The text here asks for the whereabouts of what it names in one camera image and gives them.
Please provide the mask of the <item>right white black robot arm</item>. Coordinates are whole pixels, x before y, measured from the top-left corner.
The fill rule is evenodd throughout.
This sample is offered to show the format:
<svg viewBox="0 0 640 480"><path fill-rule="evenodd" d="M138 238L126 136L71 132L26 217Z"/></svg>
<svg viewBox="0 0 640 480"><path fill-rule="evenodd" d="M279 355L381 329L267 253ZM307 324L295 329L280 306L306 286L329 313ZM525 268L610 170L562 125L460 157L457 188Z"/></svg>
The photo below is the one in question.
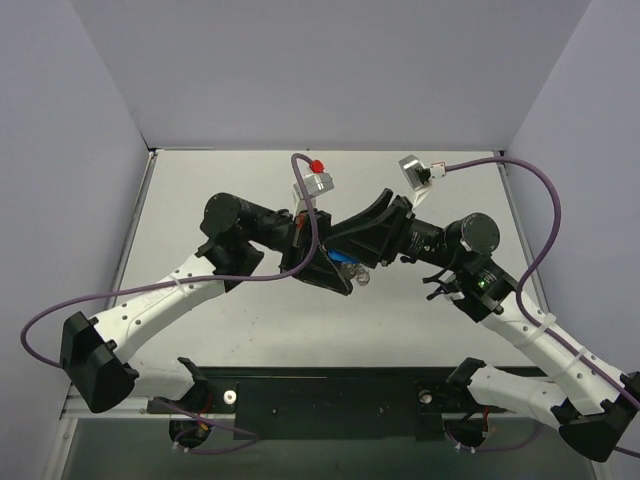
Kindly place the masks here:
<svg viewBox="0 0 640 480"><path fill-rule="evenodd" d="M593 355L519 290L491 257L499 240L485 214L437 227L417 219L407 198L386 189L370 207L332 226L323 244L370 268L401 258L448 272L446 280L434 275L423 281L437 284L436 295L508 341L547 377L520 377L467 358L447 380L449 402L527 416L556 429L582 456L605 462L639 410L639 375Z"/></svg>

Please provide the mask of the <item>silver bottle opener keychain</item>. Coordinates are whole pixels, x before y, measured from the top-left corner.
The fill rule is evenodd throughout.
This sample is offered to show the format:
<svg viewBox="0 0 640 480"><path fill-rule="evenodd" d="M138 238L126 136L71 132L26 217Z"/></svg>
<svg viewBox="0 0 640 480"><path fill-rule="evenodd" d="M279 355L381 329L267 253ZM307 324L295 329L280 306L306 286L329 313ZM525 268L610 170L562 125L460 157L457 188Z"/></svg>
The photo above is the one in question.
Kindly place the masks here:
<svg viewBox="0 0 640 480"><path fill-rule="evenodd" d="M355 282L360 287L366 287L370 283L369 269L361 264L343 263L341 272L347 280Z"/></svg>

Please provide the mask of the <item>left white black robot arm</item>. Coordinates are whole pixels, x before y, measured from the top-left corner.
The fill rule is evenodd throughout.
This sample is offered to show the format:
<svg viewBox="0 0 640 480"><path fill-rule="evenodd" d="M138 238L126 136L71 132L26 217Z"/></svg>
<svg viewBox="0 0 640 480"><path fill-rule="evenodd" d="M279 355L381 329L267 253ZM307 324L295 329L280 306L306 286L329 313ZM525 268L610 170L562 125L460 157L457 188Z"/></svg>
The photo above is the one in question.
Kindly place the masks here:
<svg viewBox="0 0 640 480"><path fill-rule="evenodd" d="M206 204L200 225L207 240L173 273L142 294L91 318L82 313L63 325L60 364L93 413L106 412L127 397L160 397L181 410L200 408L205 378L180 357L161 365L135 359L152 337L200 304L230 292L252 275L264 254L281 254L279 268L295 279L341 295L353 286L321 245L328 233L325 212L273 211L228 193Z"/></svg>

